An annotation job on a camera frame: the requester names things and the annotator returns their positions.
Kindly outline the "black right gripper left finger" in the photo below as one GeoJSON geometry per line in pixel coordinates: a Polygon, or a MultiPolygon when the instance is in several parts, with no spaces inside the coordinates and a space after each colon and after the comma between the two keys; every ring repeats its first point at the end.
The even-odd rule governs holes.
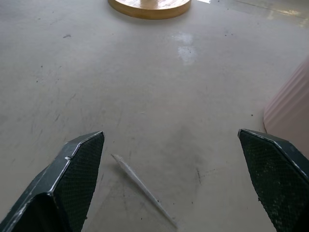
{"type": "Polygon", "coordinates": [[[0,223],[2,232],[80,232],[97,184],[104,134],[79,136],[62,147],[0,223]]]}

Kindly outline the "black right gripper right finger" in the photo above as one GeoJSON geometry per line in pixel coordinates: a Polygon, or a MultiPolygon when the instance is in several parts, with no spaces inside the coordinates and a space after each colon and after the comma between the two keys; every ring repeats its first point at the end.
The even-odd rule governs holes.
{"type": "Polygon", "coordinates": [[[289,141],[240,129],[238,138],[258,200],[278,232],[309,230],[309,161],[289,141]]]}

